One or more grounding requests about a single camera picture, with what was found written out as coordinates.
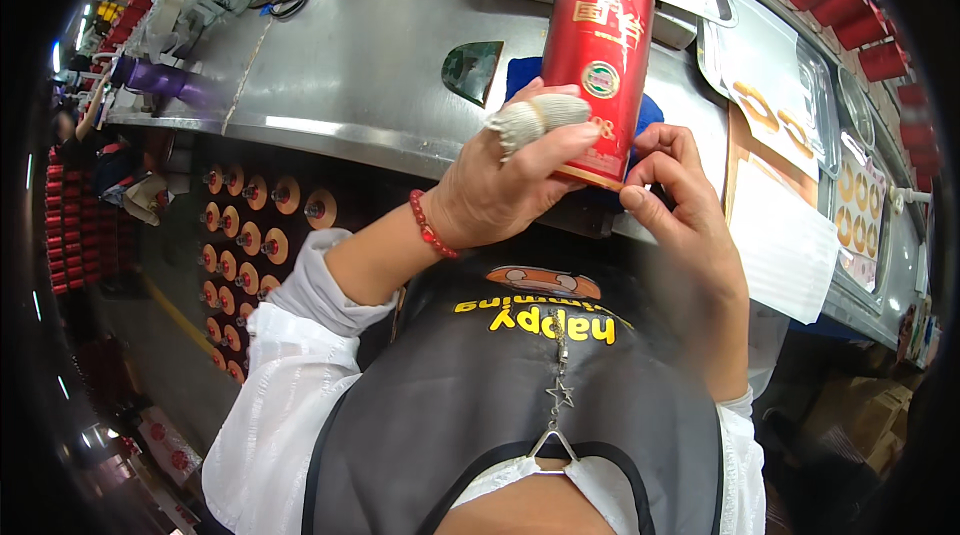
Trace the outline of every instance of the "yellow floor line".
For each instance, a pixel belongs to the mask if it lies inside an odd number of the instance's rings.
[[[172,301],[167,299],[167,296],[163,295],[163,292],[158,289],[150,277],[143,275],[143,284],[147,287],[147,291],[150,292],[150,296],[156,300],[158,304],[162,307],[167,314],[170,315],[170,318],[174,319],[174,322],[179,325],[181,329],[190,336],[197,345],[202,349],[206,354],[209,354],[213,350],[213,345],[210,341],[207,340],[207,337],[204,335],[204,332],[197,328],[197,325],[194,325],[187,317],[184,316],[184,313],[180,312],[177,307],[173,304]]]

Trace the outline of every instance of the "white finger bandage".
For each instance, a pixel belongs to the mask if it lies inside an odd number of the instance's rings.
[[[516,102],[486,119],[486,128],[500,134],[506,162],[524,145],[532,144],[554,129],[585,122],[591,105],[563,93],[544,93],[525,102]]]

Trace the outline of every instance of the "gray floor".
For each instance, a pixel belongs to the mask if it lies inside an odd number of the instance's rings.
[[[192,191],[205,187],[199,180]],[[140,225],[144,275],[202,333],[207,314],[197,300],[198,196],[177,196],[158,227]],[[240,391],[227,373],[153,299],[100,300],[102,318],[127,346],[143,393],[166,412],[202,456]]]

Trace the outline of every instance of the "blue towel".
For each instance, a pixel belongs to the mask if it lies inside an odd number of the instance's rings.
[[[544,59],[535,56],[533,58],[514,58],[507,64],[507,99],[513,97],[517,92],[523,89],[527,83],[540,76],[541,65]],[[664,112],[660,109],[649,95],[643,94],[643,101],[640,102],[640,116],[636,121],[636,132],[633,135],[643,133],[651,122],[664,122]],[[638,162],[636,152],[630,150],[630,168]]]

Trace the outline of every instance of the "white shirt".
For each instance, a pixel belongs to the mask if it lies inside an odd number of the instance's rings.
[[[360,378],[361,333],[387,313],[347,299],[330,276],[324,253],[350,236],[343,229],[311,233],[282,287],[247,323],[249,375],[203,462],[202,485],[213,516],[236,535],[299,535],[307,468],[330,409]],[[717,404],[723,445],[720,533],[761,535],[766,499],[763,450],[750,420],[753,391]],[[533,459],[513,458],[480,473],[454,505],[532,475]],[[638,532],[626,476],[612,462],[582,458],[567,476],[617,535]]]

